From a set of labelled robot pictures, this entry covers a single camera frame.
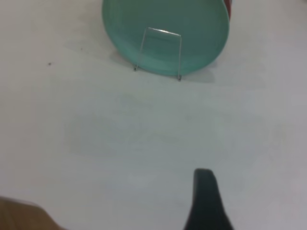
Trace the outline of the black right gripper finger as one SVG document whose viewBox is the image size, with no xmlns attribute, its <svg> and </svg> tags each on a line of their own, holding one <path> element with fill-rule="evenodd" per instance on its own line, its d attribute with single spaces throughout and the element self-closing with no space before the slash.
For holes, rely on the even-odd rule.
<svg viewBox="0 0 307 230">
<path fill-rule="evenodd" d="M 196 169 L 192 204 L 185 230 L 233 230 L 212 170 Z"/>
</svg>

